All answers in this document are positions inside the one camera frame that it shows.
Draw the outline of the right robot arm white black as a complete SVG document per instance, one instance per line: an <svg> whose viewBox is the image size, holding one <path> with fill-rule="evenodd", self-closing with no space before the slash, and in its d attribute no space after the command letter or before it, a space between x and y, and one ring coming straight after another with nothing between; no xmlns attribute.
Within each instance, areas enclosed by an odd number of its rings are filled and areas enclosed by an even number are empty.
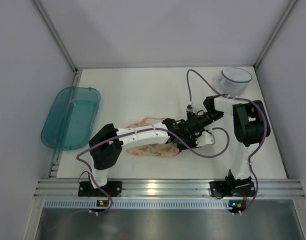
<svg viewBox="0 0 306 240"><path fill-rule="evenodd" d="M263 103L260 100L234 99L229 96L209 96L203 105L206 112L199 115L192 103L186 107L188 127L202 127L221 119L224 114L233 118L234 136L238 141L235 160L224 180L210 184L215 197L255 195L258 179L253 171L252 157L259 151L265 138L271 133Z"/></svg>

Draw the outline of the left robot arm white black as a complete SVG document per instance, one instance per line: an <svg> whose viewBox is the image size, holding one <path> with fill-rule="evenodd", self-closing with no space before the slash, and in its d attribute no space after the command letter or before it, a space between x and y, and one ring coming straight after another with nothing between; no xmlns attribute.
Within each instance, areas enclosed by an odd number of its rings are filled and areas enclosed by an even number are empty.
<svg viewBox="0 0 306 240"><path fill-rule="evenodd" d="M196 115L186 120L165 118L152 125L127 128L106 124L88 142L93 160L89 177L92 187L97 189L107 185L109 168L116 164L123 150L158 145L164 149L174 145L181 152L213 144L213 135L205 130L207 124Z"/></svg>

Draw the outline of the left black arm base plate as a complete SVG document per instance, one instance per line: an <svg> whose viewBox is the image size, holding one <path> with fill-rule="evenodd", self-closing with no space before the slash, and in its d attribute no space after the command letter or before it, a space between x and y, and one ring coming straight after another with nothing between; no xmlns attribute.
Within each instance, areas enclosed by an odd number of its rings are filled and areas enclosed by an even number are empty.
<svg viewBox="0 0 306 240"><path fill-rule="evenodd" d="M122 192L121 181L108 181L101 189L110 197L119 197ZM106 197L98 187L94 187L90 181L81 181L79 183L78 196L79 197Z"/></svg>

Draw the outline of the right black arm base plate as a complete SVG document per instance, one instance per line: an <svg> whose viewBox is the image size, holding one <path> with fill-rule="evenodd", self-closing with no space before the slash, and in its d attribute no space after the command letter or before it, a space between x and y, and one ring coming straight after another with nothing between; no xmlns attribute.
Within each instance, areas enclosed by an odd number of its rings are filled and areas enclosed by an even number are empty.
<svg viewBox="0 0 306 240"><path fill-rule="evenodd" d="M238 180L235 183L226 181L212 181L210 184L211 196L221 199L224 197L253 197L256 192L252 181Z"/></svg>

